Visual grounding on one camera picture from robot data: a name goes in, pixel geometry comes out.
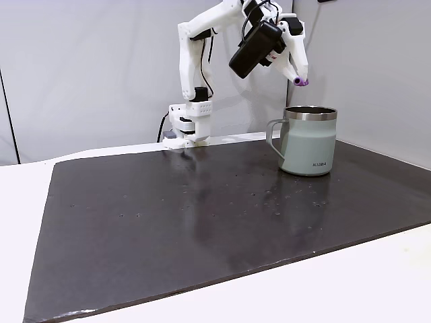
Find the dark table mat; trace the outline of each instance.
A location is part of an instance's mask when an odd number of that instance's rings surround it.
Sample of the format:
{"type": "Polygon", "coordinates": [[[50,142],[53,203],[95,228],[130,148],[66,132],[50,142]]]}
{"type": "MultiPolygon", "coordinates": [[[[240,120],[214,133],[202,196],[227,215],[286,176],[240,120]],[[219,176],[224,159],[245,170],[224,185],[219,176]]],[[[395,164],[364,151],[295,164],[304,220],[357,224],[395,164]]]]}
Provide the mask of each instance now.
{"type": "Polygon", "coordinates": [[[57,164],[24,322],[160,299],[431,220],[427,170],[341,142],[326,176],[289,175],[276,159],[255,141],[57,164]]]}

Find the mug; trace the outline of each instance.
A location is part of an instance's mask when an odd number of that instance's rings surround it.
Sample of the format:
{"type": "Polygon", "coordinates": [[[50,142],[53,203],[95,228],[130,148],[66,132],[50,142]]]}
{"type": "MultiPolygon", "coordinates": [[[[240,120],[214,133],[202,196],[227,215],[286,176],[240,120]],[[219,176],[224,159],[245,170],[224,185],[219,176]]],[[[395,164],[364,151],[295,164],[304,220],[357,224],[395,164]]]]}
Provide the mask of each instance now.
{"type": "Polygon", "coordinates": [[[301,176],[329,173],[335,149],[337,111],[321,106],[292,106],[284,110],[282,119],[269,121],[267,143],[279,155],[279,167],[301,176]],[[283,123],[281,149],[272,143],[274,125],[283,123]]]}

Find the white table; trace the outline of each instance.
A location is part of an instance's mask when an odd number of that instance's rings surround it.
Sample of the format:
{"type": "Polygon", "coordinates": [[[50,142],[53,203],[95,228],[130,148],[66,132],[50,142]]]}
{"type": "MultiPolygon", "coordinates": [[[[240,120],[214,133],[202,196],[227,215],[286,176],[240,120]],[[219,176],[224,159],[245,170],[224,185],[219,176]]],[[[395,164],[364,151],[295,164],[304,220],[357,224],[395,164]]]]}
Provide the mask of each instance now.
{"type": "MultiPolygon", "coordinates": [[[[264,139],[264,133],[211,144],[264,139]]],[[[0,322],[22,322],[55,163],[163,150],[160,143],[83,151],[0,168],[0,322]]],[[[431,225],[131,308],[80,319],[111,322],[431,322],[431,225]]]]}

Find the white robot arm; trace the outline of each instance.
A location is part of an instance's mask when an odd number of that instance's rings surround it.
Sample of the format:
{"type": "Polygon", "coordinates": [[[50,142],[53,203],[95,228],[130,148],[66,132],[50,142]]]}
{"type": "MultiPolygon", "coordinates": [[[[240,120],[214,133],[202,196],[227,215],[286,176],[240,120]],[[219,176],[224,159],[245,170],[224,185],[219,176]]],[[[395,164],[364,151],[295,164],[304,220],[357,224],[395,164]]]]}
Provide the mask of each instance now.
{"type": "Polygon", "coordinates": [[[223,0],[193,20],[178,25],[180,79],[185,104],[169,106],[172,130],[164,133],[165,147],[207,145],[213,96],[209,62],[203,59],[207,39],[245,17],[242,42],[229,66],[245,78],[257,64],[274,65],[294,85],[308,85],[308,61],[304,49],[304,23],[295,13],[282,13],[270,0],[223,0]],[[245,26],[251,29],[244,35],[245,26]],[[296,66],[289,62],[289,54],[296,66]],[[198,75],[200,84],[195,84],[198,75]]]}

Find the white wall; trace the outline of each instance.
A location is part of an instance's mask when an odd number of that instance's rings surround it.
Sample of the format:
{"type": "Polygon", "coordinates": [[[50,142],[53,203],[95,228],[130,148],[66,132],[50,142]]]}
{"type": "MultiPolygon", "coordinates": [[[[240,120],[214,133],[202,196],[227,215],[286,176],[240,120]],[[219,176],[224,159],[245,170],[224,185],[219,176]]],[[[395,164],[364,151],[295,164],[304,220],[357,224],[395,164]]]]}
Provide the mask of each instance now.
{"type": "MultiPolygon", "coordinates": [[[[23,162],[154,142],[183,103],[176,25],[218,0],[0,0],[0,63],[23,162]]],[[[290,11],[291,0],[280,0],[290,11]]],[[[286,79],[229,69],[241,24],[215,38],[213,135],[262,131],[282,115],[286,79]]]]}
{"type": "Polygon", "coordinates": [[[320,6],[317,18],[317,1],[294,3],[311,41],[310,85],[289,103],[334,107],[339,139],[431,168],[431,2],[320,6]]]}
{"type": "Polygon", "coordinates": [[[5,96],[0,84],[0,166],[17,164],[5,96]]]}

